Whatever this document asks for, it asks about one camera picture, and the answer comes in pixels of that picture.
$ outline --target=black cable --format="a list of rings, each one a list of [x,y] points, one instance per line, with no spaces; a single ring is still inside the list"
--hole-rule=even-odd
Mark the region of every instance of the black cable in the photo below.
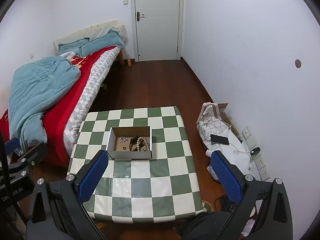
[[[2,164],[2,172],[3,172],[3,179],[4,179],[4,185],[5,189],[7,190],[8,197],[12,203],[12,206],[15,208],[16,212],[18,213],[19,217],[23,221],[23,223],[27,224],[27,219],[22,213],[21,208],[19,207],[18,203],[15,201],[14,196],[12,194],[11,190],[11,184],[10,184],[10,175],[9,175],[9,166],[8,166],[8,160],[7,156],[5,154],[5,144],[2,136],[2,132],[0,131],[0,161]]]
[[[216,201],[218,200],[218,199],[220,199],[221,197],[218,197],[215,201],[214,201],[214,211],[217,211],[217,207],[216,207]]]

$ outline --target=jewelry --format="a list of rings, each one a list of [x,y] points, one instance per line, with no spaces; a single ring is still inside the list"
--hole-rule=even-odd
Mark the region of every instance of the jewelry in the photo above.
[[[122,142],[126,142],[128,140],[127,137],[124,137],[124,136],[120,136],[120,143]]]
[[[130,139],[130,145],[129,145],[129,149],[131,152],[136,152],[137,151],[137,148],[135,148],[134,150],[132,150],[132,146],[134,144],[137,144],[137,140],[138,140],[139,136],[134,136]]]
[[[137,151],[138,152],[140,152],[140,143],[142,144],[142,147],[146,146],[144,151],[150,151],[150,142],[146,138],[139,137],[137,140]]]

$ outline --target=red blanket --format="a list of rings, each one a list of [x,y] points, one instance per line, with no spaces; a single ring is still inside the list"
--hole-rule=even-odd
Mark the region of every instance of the red blanket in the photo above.
[[[8,109],[4,112],[2,118],[0,119],[0,128],[3,136],[4,142],[9,141],[9,119],[8,119]]]
[[[43,127],[48,137],[49,154],[44,160],[46,162],[68,167],[70,157],[64,147],[63,131],[72,114],[82,91],[89,79],[92,65],[99,59],[101,54],[116,46],[110,46],[88,55],[84,60],[75,59],[73,65],[80,64],[81,76],[69,90],[69,92],[52,108],[45,112],[43,117]]]

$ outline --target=wall outlet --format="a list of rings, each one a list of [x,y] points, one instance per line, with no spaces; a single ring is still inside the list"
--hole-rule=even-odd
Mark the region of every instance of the wall outlet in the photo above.
[[[261,170],[263,167],[266,166],[263,158],[262,158],[262,154],[260,154],[257,158],[254,159],[254,162],[256,163],[257,169]]]
[[[245,139],[248,139],[248,138],[249,138],[249,136],[251,135],[251,132],[250,132],[248,126],[246,126],[246,127],[243,129],[242,135],[243,135],[243,137],[244,137]]]
[[[259,170],[259,175],[261,180],[266,180],[270,178],[270,172],[266,166],[264,166],[261,170]]]
[[[259,153],[256,154],[256,155],[253,155],[253,159],[255,160],[255,159],[258,158],[260,155],[261,155],[261,152],[259,152]]]

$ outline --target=power adapter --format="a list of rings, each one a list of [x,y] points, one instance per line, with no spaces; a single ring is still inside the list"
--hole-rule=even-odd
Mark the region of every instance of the power adapter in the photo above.
[[[260,148],[259,147],[256,147],[254,148],[251,152],[250,152],[250,155],[253,156],[253,155],[256,155],[260,152]]]

